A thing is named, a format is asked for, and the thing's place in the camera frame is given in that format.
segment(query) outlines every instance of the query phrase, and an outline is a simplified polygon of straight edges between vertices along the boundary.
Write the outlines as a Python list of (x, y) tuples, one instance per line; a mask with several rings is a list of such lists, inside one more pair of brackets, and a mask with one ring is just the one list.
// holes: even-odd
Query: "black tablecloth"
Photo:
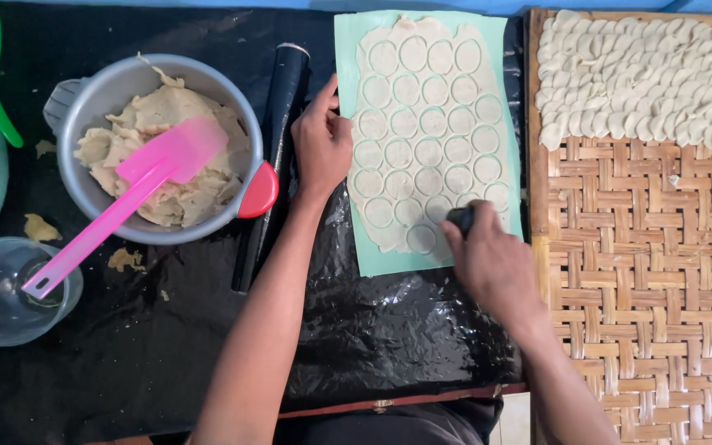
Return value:
[[(36, 213), (59, 228), (65, 240), (50, 243), (59, 247), (89, 220), (65, 191), (55, 156), (35, 159), (34, 145), (54, 140), (41, 109), (57, 82), (136, 52), (179, 54), (220, 70), (260, 117), (276, 45), (309, 50), (312, 92), (335, 69), (332, 14), (324, 12), (0, 3), (0, 15), (0, 95), (26, 143), (9, 148), (0, 236), (23, 236), (24, 214)], [(505, 82), (517, 131), (522, 44), (520, 19), (511, 19)], [(230, 290), (243, 226), (182, 246), (106, 240), (82, 263), (74, 311), (32, 343), (0, 349), (0, 443), (192, 428), (244, 300)], [(144, 255), (144, 272), (107, 267), (123, 246)], [(512, 342), (474, 311), (451, 268), (360, 278), (346, 191), (337, 189), (318, 230), (282, 411), (516, 382), (519, 368)]]

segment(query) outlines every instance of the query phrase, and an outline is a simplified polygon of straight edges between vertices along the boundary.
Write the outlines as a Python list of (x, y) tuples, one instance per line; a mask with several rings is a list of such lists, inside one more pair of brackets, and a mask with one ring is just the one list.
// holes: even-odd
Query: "blue wall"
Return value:
[(712, 13), (712, 0), (40, 0), (40, 2), (150, 6), (266, 6), (349, 12), (375, 9), (456, 9), (492, 15), (520, 14), (530, 6)]

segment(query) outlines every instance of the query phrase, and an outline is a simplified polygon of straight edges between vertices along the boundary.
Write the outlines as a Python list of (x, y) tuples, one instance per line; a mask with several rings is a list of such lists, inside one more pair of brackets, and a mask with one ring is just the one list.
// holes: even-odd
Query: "spatula handle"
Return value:
[(76, 238), (73, 238), (57, 256), (48, 261), (21, 288), (37, 299), (43, 299), (62, 280), (84, 261), (96, 247), (114, 233), (142, 203), (161, 186), (176, 167), (171, 162), (158, 162), (139, 182), (95, 218)]

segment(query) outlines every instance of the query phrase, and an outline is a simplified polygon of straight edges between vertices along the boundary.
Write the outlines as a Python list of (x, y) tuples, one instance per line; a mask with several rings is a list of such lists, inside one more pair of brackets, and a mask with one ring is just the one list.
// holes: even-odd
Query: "pink spatula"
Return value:
[(189, 182), (226, 147), (227, 133), (205, 117), (184, 120), (136, 150), (115, 171), (131, 185), (21, 288), (43, 299), (114, 233), (166, 180)]

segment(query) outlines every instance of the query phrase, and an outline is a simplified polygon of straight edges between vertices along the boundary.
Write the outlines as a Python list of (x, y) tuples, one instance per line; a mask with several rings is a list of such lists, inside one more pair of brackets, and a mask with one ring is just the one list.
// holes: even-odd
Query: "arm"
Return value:
[(472, 201), (475, 221), (468, 242), (450, 222), (441, 224), (455, 273), (475, 301), (518, 342), (529, 366), (536, 406), (551, 443), (619, 444), (603, 407), (570, 364), (535, 289), (532, 252), (504, 233), (493, 204)]
[(351, 167), (351, 121), (336, 116), (336, 76), (291, 128), (298, 191), (213, 371), (193, 445), (269, 444), (293, 363), (309, 258), (323, 207)]

